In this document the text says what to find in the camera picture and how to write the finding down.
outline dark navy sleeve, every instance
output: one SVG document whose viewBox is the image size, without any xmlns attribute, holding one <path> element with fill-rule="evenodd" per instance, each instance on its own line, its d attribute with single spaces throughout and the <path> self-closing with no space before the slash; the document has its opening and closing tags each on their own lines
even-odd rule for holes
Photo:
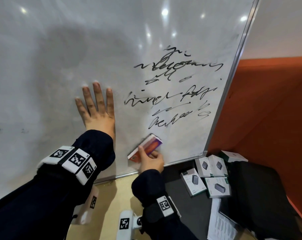
<svg viewBox="0 0 302 240">
<path fill-rule="evenodd" d="M 0 200 L 1 240 L 65 238 L 74 207 L 85 202 L 97 175 L 115 159 L 113 139 L 101 131 L 83 133 L 73 146 L 89 153 L 97 165 L 89 181 L 81 185 L 60 165 L 42 165 L 31 181 Z"/>
<path fill-rule="evenodd" d="M 159 171 L 149 169 L 141 173 L 132 183 L 132 192 L 143 207 L 154 203 L 157 198 L 167 195 L 165 184 Z M 163 225 L 152 224 L 145 230 L 153 240 L 197 240 L 195 235 L 179 218 L 164 221 Z"/>
</svg>

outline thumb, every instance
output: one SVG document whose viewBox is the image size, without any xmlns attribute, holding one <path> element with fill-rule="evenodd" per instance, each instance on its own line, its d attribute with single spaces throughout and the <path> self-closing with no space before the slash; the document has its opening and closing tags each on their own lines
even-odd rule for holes
<svg viewBox="0 0 302 240">
<path fill-rule="evenodd" d="M 139 153 L 140 153 L 141 161 L 144 161 L 145 158 L 148 157 L 147 154 L 145 153 L 144 148 L 142 146 L 139 146 L 138 150 L 139 150 Z"/>
</svg>

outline sheet of paper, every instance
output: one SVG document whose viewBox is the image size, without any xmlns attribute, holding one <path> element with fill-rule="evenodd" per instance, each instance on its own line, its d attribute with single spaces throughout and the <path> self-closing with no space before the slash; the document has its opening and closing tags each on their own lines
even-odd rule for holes
<svg viewBox="0 0 302 240">
<path fill-rule="evenodd" d="M 233 240 L 237 234 L 235 224 L 219 213 L 221 199 L 212 199 L 208 240 Z"/>
</svg>

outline hand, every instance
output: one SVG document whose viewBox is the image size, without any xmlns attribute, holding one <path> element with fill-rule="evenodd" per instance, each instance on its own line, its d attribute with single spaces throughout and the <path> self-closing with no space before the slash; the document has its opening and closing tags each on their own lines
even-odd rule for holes
<svg viewBox="0 0 302 240">
<path fill-rule="evenodd" d="M 164 161 L 161 153 L 153 151 L 150 156 L 148 156 L 142 146 L 139 146 L 139 153 L 141 156 L 140 173 L 148 169 L 156 169 L 159 172 L 163 171 Z"/>
<path fill-rule="evenodd" d="M 88 110 L 86 110 L 80 98 L 76 98 L 75 103 L 82 117 L 86 130 L 102 131 L 111 136 L 113 141 L 115 141 L 115 118 L 112 89 L 106 89 L 106 109 L 101 86 L 98 82 L 93 83 L 94 95 L 97 101 L 97 109 L 92 100 L 90 89 L 88 87 L 83 87 L 82 90 Z"/>
</svg>

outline whiteboard frame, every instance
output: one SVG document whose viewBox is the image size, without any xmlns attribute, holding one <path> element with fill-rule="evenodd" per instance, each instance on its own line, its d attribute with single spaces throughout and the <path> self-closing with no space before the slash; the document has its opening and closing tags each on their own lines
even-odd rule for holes
<svg viewBox="0 0 302 240">
<path fill-rule="evenodd" d="M 251 11 L 249 13 L 247 23 L 245 24 L 245 28 L 244 28 L 244 31 L 243 31 L 243 34 L 242 34 L 242 37 L 241 37 L 241 40 L 240 40 L 240 43 L 239 43 L 239 47 L 238 47 L 238 49 L 236 51 L 236 54 L 235 54 L 235 57 L 234 57 L 234 60 L 233 60 L 232 66 L 231 66 L 231 70 L 230 70 L 228 79 L 226 81 L 226 84 L 225 84 L 225 87 L 224 87 L 224 90 L 223 90 L 223 93 L 222 93 L 222 97 L 221 97 L 219 106 L 217 108 L 217 113 L 216 113 L 216 115 L 214 117 L 213 124 L 212 124 L 212 127 L 211 127 L 211 130 L 210 130 L 210 133 L 209 133 L 209 136 L 208 136 L 207 142 L 205 144 L 205 147 L 204 147 L 202 155 L 193 156 L 193 157 L 189 157 L 189 158 L 182 159 L 182 160 L 179 160 L 179 161 L 170 162 L 170 163 L 165 164 L 164 165 L 165 167 L 169 166 L 169 165 L 174 165 L 174 164 L 190 161 L 190 160 L 193 160 L 193 159 L 196 159 L 196 158 L 205 157 L 207 155 L 210 141 L 212 139 L 215 127 L 217 126 L 217 121 L 219 120 L 219 117 L 220 117 L 220 114 L 221 114 L 221 111 L 222 111 L 222 108 L 223 108 L 226 96 L 227 96 L 227 94 L 229 92 L 229 88 L 231 86 L 231 83 L 232 83 L 235 71 L 237 69 L 237 66 L 239 64 L 241 55 L 243 53 L 244 46 L 245 46 L 247 37 L 248 37 L 248 35 L 250 33 L 250 30 L 251 30 L 253 21 L 255 19 L 255 16 L 257 14 L 257 10 L 259 8 L 260 2 L 261 2 L 260 0 L 254 0 L 253 1 L 252 7 L 251 7 Z M 105 181 L 110 181 L 110 180 L 114 180 L 114 179 L 130 176 L 130 175 L 137 174 L 137 173 L 139 173 L 139 171 L 138 170 L 134 170 L 134 171 L 127 172 L 127 173 L 122 173 L 122 174 L 113 175 L 113 176 L 109 176 L 109 177 L 103 177 L 103 178 L 96 179 L 94 181 L 94 183 L 103 183 Z"/>
</svg>

